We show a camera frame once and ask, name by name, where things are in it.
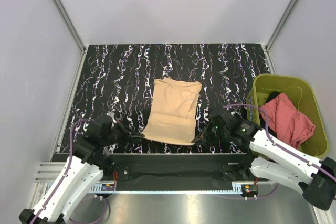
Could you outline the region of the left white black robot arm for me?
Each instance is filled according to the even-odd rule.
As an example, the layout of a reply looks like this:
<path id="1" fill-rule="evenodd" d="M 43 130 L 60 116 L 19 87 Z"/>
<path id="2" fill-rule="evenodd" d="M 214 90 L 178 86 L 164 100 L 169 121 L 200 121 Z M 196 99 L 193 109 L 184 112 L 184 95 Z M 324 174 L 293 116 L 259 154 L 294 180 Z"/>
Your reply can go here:
<path id="1" fill-rule="evenodd" d="M 32 208 L 24 209 L 21 223 L 66 223 L 88 191 L 100 180 L 117 179 L 118 173 L 108 146 L 121 140 L 144 138 L 119 122 L 91 122 L 79 135 L 67 161 L 49 191 Z"/>

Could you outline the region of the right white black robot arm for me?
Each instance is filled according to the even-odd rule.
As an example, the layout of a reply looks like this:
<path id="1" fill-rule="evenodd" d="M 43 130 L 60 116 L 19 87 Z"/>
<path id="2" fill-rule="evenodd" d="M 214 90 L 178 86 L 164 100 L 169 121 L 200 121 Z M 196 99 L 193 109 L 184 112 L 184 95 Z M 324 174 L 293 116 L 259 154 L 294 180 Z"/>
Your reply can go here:
<path id="1" fill-rule="evenodd" d="M 237 168 L 225 173 L 229 178 L 239 175 L 244 180 L 272 180 L 298 192 L 321 210 L 329 210 L 335 201 L 335 160 L 305 154 L 272 137 L 256 123 L 231 114 L 211 117 L 192 143 L 213 145 L 219 140 L 232 142 L 247 154 Z"/>

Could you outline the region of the beige t shirt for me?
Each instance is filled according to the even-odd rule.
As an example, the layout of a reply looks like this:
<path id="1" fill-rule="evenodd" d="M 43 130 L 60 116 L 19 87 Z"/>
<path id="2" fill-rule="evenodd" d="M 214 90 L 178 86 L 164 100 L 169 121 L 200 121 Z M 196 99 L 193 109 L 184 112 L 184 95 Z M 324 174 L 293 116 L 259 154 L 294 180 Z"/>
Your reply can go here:
<path id="1" fill-rule="evenodd" d="M 142 131 L 144 138 L 165 144 L 192 146 L 201 89 L 202 84 L 198 81 L 154 80 L 151 111 Z"/>

